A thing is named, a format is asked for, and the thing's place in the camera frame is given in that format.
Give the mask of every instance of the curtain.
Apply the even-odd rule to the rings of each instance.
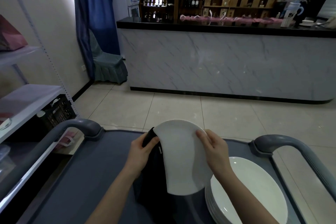
[[[78,43],[88,75],[95,79],[89,29],[104,52],[120,55],[112,0],[75,0],[75,10]]]

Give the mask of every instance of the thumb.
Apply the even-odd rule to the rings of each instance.
[[[206,133],[201,130],[197,130],[196,135],[202,142],[205,150],[212,148],[212,145],[210,144],[210,139],[208,138],[208,135]]]
[[[151,141],[144,147],[145,151],[146,152],[151,152],[154,148],[155,145],[157,145],[157,143],[159,142],[159,138],[156,136],[156,137],[153,137],[151,139]]]

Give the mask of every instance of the plastic utility cart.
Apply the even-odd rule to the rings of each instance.
[[[104,130],[94,121],[74,119],[62,122],[31,151],[26,161],[0,183],[0,199],[18,183],[42,153],[68,128],[80,129],[85,139],[54,183],[29,223],[85,223],[126,161],[131,141],[142,132]],[[287,223],[305,223],[275,162],[272,152],[290,145],[297,148],[322,184],[336,200],[336,181],[313,151],[301,141],[280,135],[266,135],[245,143],[226,140],[230,156],[249,159],[267,171],[281,188],[288,207]],[[182,197],[174,196],[176,223],[215,223],[208,212],[204,190]],[[119,223],[153,223],[146,209],[136,203],[133,188]]]

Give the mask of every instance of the cart handle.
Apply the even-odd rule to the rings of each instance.
[[[102,130],[102,127],[91,120],[72,119],[66,120],[54,127],[35,147],[19,166],[16,166],[0,183],[0,201],[19,183],[31,166],[49,148],[49,146],[60,140],[60,137],[67,128],[78,128],[86,137],[95,137]]]
[[[272,153],[282,146],[292,146],[300,151],[308,165],[320,179],[326,190],[336,202],[336,180],[330,171],[325,167],[313,150],[305,143],[289,136],[264,135],[254,140],[254,144],[261,152]]]

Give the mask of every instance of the chair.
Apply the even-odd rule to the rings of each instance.
[[[90,30],[90,44],[95,65],[95,80],[123,83],[127,81],[127,68],[120,55],[103,52]]]

